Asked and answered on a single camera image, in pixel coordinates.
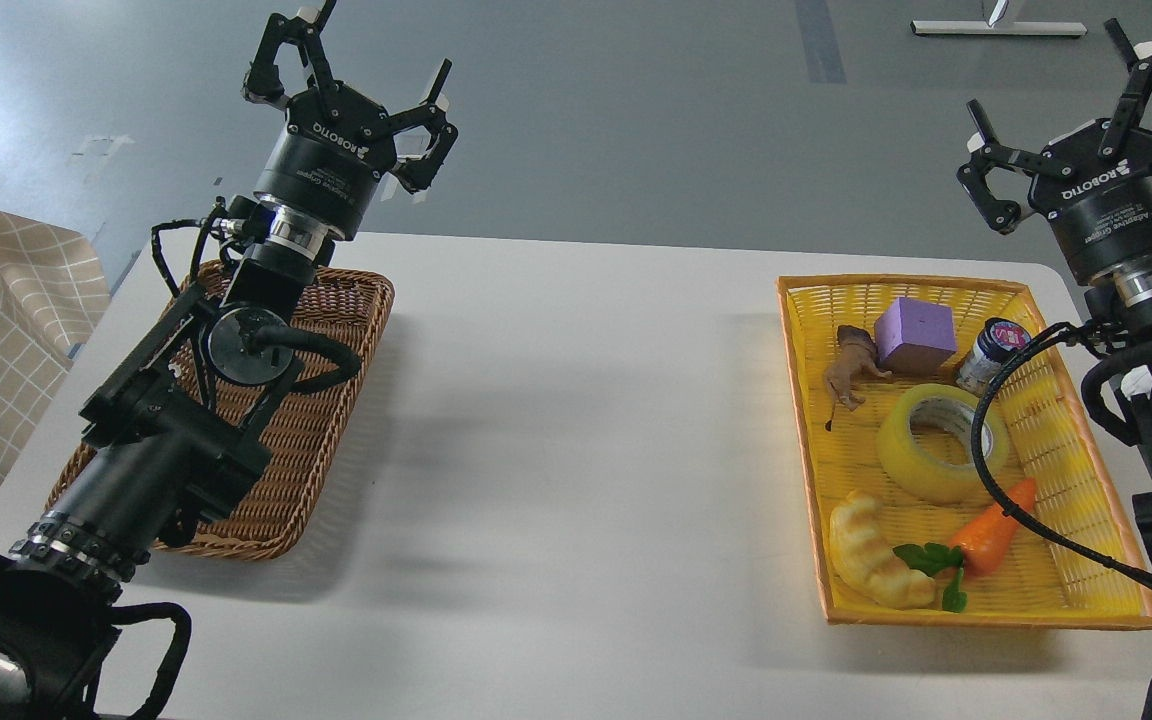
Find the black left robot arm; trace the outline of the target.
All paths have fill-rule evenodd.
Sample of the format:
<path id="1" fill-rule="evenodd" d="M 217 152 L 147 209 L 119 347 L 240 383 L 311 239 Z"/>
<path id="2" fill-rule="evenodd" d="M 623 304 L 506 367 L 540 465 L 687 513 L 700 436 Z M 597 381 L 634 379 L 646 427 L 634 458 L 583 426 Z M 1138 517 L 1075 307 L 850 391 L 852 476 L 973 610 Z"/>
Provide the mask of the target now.
<path id="1" fill-rule="evenodd" d="M 285 126 L 252 196 L 195 223 L 177 281 L 159 229 L 151 253 L 172 302 L 81 416 L 90 464 L 0 555 L 0 719 L 94 719 L 124 626 L 166 620 L 169 646 L 137 719 L 161 717 L 192 637 L 179 602 L 118 606 L 152 544 L 182 547 L 227 520 L 268 469 L 262 444 L 285 397 L 353 381 L 361 356 L 293 316 L 353 240 L 384 177 L 429 190 L 458 138 L 442 99 L 450 60 L 415 108 L 391 113 L 334 77 L 321 35 L 332 1 L 271 14 L 242 85 Z"/>

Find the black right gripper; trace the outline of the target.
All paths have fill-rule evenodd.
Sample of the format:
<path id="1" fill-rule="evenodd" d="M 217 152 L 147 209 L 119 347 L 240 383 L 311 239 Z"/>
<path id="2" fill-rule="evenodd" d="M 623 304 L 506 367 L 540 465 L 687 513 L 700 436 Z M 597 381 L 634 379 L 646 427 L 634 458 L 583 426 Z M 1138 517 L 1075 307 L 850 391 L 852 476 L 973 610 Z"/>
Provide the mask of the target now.
<path id="1" fill-rule="evenodd" d="M 1128 70 L 1106 122 L 1089 120 L 1044 146 L 1043 156 L 998 141 L 986 109 L 969 100 L 975 132 L 967 143 L 969 158 L 956 173 L 983 222 L 1000 234 L 1015 232 L 1032 210 L 1021 209 L 1020 200 L 998 199 L 990 173 L 1036 176 L 1030 209 L 1049 223 L 1078 283 L 1094 283 L 1115 266 L 1152 255 L 1152 129 L 1140 126 L 1152 96 L 1152 41 L 1134 44 L 1117 18 L 1107 18 L 1102 28 Z M 1049 160 L 1070 172 L 1039 176 Z"/>

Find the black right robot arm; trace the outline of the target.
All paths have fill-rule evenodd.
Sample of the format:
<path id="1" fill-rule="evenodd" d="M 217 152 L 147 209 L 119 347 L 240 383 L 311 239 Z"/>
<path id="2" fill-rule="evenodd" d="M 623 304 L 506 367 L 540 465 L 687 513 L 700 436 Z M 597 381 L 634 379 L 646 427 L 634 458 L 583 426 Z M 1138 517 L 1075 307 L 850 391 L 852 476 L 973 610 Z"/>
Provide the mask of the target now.
<path id="1" fill-rule="evenodd" d="M 1015 232 L 1028 217 L 1046 220 L 1091 314 L 1079 325 L 1051 325 L 1006 361 L 975 410 L 969 452 L 1007 518 L 1152 591 L 1152 491 L 1132 500 L 1149 556 L 1142 570 L 1059 535 L 1007 500 L 983 450 L 984 419 L 1011 373 L 1056 344 L 1079 344 L 1096 357 L 1079 386 L 1087 418 L 1137 448 L 1152 482 L 1152 41 L 1134 44 L 1116 18 L 1105 28 L 1128 73 L 1111 118 L 1029 152 L 998 141 L 983 106 L 968 105 L 975 135 L 958 183 L 992 232 Z"/>

